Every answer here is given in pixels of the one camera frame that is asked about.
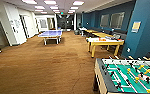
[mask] ceiling light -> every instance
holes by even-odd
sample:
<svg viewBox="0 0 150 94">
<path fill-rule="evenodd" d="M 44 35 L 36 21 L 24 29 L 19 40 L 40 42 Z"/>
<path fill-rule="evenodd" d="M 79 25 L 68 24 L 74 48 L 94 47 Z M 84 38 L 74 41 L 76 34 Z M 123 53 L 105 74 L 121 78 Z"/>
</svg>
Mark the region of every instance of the ceiling light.
<svg viewBox="0 0 150 94">
<path fill-rule="evenodd" d="M 45 9 L 43 6 L 35 6 L 36 9 Z"/>
<path fill-rule="evenodd" d="M 55 7 L 55 6 L 51 6 L 50 8 L 51 9 L 58 9 L 58 7 Z"/>
<path fill-rule="evenodd" d="M 73 5 L 82 5 L 83 3 L 83 1 L 74 1 Z"/>
<path fill-rule="evenodd" d="M 53 10 L 54 12 L 59 12 L 59 10 Z"/>
<path fill-rule="evenodd" d="M 71 7 L 70 9 L 78 9 L 78 7 Z"/>
<path fill-rule="evenodd" d="M 60 13 L 60 12 L 55 12 L 55 13 Z"/>
<path fill-rule="evenodd" d="M 37 2 L 35 2 L 34 0 L 22 0 L 22 1 L 27 4 L 37 4 Z"/>
<path fill-rule="evenodd" d="M 69 11 L 68 13 L 73 13 L 72 11 Z"/>
<path fill-rule="evenodd" d="M 35 11 L 39 11 L 39 12 L 41 12 L 41 11 L 43 11 L 43 10 L 35 10 Z"/>
<path fill-rule="evenodd" d="M 47 14 L 47 12 L 41 12 L 42 14 Z"/>
<path fill-rule="evenodd" d="M 56 4 L 56 1 L 44 1 L 46 4 Z"/>
<path fill-rule="evenodd" d="M 69 10 L 69 12 L 75 12 L 75 10 Z"/>
</svg>

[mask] brown carpet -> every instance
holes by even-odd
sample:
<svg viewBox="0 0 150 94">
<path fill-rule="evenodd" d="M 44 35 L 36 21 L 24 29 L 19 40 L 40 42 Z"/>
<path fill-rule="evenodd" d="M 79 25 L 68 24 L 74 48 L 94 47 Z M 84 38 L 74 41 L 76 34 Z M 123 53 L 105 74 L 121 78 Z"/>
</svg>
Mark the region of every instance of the brown carpet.
<svg viewBox="0 0 150 94">
<path fill-rule="evenodd" d="M 0 53 L 0 94 L 96 94 L 95 59 L 108 56 L 113 53 L 96 47 L 91 58 L 85 38 L 73 31 L 63 32 L 58 45 L 35 36 Z"/>
</svg>

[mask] window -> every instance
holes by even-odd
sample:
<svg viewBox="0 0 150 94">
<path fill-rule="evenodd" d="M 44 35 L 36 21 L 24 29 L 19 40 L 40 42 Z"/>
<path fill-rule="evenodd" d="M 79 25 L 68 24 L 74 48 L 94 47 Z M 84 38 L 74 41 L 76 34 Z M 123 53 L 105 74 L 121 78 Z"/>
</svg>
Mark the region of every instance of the window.
<svg viewBox="0 0 150 94">
<path fill-rule="evenodd" d="M 121 29 L 123 18 L 124 18 L 124 12 L 112 14 L 110 27 Z"/>
<path fill-rule="evenodd" d="M 100 23 L 100 26 L 101 27 L 108 27 L 108 18 L 109 18 L 109 15 L 102 15 L 101 17 L 101 23 Z"/>
</svg>

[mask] ceiling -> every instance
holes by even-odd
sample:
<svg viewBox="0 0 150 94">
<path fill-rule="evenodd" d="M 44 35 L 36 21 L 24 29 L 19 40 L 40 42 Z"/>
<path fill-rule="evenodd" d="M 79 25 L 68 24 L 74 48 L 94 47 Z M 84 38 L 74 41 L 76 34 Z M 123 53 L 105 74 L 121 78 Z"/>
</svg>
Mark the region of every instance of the ceiling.
<svg viewBox="0 0 150 94">
<path fill-rule="evenodd" d="M 44 0 L 35 0 L 37 2 L 36 5 L 26 4 L 22 2 L 22 0 L 3 0 L 3 1 L 14 4 L 18 8 L 32 11 L 35 14 L 41 14 L 41 13 L 35 12 L 34 6 L 44 6 L 45 7 L 44 11 L 47 12 L 47 14 L 54 14 L 54 12 L 50 9 L 50 6 L 52 5 L 45 4 Z M 82 12 L 91 12 L 94 10 L 102 10 L 132 0 L 55 0 L 55 1 L 59 7 L 59 10 L 64 14 L 67 14 L 70 7 L 73 7 L 74 1 L 84 1 L 84 4 L 82 6 L 78 6 L 79 9 L 77 9 L 75 12 L 75 13 L 82 13 Z"/>
</svg>

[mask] ping pong table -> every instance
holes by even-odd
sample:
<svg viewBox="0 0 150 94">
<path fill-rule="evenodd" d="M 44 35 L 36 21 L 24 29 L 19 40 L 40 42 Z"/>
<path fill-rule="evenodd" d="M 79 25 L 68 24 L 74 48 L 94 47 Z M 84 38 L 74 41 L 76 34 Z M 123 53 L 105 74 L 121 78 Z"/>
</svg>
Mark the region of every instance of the ping pong table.
<svg viewBox="0 0 150 94">
<path fill-rule="evenodd" d="M 48 39 L 56 39 L 57 44 L 61 40 L 62 31 L 61 30 L 48 30 L 38 35 L 38 37 L 44 38 L 45 45 Z"/>
</svg>

